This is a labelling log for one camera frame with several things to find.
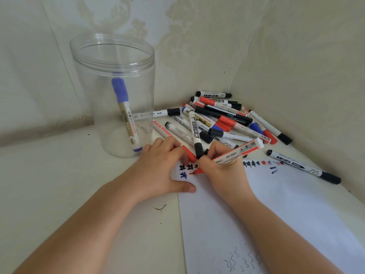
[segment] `transparent container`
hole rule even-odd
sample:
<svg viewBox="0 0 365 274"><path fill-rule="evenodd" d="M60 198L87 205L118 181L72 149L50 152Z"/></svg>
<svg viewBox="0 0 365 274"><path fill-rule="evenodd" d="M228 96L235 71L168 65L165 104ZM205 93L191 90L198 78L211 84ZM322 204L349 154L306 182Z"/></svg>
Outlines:
<svg viewBox="0 0 365 274"><path fill-rule="evenodd" d="M153 47L134 37L96 33L73 38L70 48L104 150L138 155L152 141Z"/></svg>

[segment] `person's left arm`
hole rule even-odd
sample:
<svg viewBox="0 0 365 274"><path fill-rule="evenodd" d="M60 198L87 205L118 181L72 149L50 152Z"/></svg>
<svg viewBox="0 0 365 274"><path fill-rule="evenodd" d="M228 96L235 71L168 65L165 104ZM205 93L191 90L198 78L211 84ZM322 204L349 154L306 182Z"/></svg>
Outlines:
<svg viewBox="0 0 365 274"><path fill-rule="evenodd" d="M138 202L164 193L196 191L191 183L171 180L179 159L188 163L173 137L146 145L138 161L103 185L13 274L99 273L119 227Z"/></svg>

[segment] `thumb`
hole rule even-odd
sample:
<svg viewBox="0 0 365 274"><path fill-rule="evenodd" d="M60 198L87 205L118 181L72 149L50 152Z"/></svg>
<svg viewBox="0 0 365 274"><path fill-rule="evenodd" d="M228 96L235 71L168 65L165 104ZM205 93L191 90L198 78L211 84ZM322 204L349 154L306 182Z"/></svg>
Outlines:
<svg viewBox="0 0 365 274"><path fill-rule="evenodd" d="M192 183L189 183L189 182L171 180L169 192L194 193L194 192L196 192L196 187Z"/></svg>
<svg viewBox="0 0 365 274"><path fill-rule="evenodd" d="M198 160L198 165L207 175L211 174L218 167L217 163L208 158L208 156L202 156Z"/></svg>

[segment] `person's left hand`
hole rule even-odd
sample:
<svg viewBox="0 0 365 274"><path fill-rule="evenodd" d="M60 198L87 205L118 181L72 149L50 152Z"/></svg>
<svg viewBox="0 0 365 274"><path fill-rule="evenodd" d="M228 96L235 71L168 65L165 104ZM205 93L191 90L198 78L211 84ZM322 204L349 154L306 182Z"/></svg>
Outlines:
<svg viewBox="0 0 365 274"><path fill-rule="evenodd" d="M171 192L194 193L196 187L192 183L170 178L179 159L188 164L188 155L176 138L157 138L152 145L147 144L138 161L113 182L130 191L136 202Z"/></svg>

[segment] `white table surface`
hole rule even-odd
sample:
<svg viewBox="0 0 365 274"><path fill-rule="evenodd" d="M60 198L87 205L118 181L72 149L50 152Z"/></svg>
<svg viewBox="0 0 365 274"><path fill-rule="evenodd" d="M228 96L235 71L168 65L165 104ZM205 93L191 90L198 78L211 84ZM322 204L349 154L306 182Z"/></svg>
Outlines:
<svg viewBox="0 0 365 274"><path fill-rule="evenodd" d="M175 122L168 117L156 120ZM248 159L267 160L267 149L314 165L281 142L265 144L264 151L255 151ZM0 273L11 273L102 184L136 159L104 152L94 126L0 148ZM342 185L318 179L318 190L365 247L365 205ZM165 204L163 210L154 209ZM177 194L147 200L132 210L116 236L104 273L185 273Z"/></svg>

